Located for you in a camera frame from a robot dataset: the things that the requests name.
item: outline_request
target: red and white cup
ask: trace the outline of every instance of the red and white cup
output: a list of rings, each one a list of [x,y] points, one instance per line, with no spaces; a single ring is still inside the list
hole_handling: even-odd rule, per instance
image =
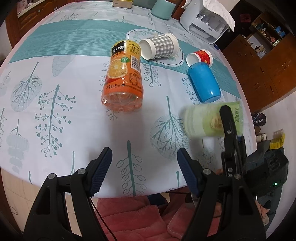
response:
[[[213,64],[213,56],[208,50],[201,49],[187,55],[186,62],[189,67],[198,62],[205,62],[211,67]]]

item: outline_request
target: tablecloth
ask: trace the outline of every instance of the tablecloth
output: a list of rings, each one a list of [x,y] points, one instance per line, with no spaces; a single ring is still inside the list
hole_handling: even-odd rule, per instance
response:
[[[101,93],[112,45],[170,32],[179,41],[173,58],[141,58],[143,106],[137,112],[106,109]],[[240,101],[247,154],[256,150],[242,89],[220,50],[164,21],[150,10],[114,8],[111,2],[76,2],[31,29],[0,68],[0,165],[41,186],[49,173],[85,168],[105,146],[113,160],[99,197],[149,195],[186,185],[176,160],[185,147],[203,167],[222,166],[223,138],[189,139],[182,110],[199,100],[187,75],[187,54],[209,50],[221,88],[217,102]]]

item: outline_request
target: person's hand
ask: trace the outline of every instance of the person's hand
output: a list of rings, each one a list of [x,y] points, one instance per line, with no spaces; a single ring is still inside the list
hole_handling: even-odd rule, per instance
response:
[[[222,174],[223,174],[223,168],[218,169],[215,173],[216,173],[216,175],[218,175],[218,176],[222,175]]]

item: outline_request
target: bottle label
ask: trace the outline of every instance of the bottle label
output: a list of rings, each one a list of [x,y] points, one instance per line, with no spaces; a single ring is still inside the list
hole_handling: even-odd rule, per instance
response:
[[[112,47],[102,96],[124,92],[143,98],[140,56],[140,46],[134,41],[120,41]]]

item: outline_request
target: white printer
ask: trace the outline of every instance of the white printer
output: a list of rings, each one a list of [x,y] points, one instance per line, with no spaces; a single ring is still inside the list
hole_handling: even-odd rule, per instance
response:
[[[234,31],[235,21],[217,0],[186,0],[180,23],[191,34],[213,44],[227,30]]]

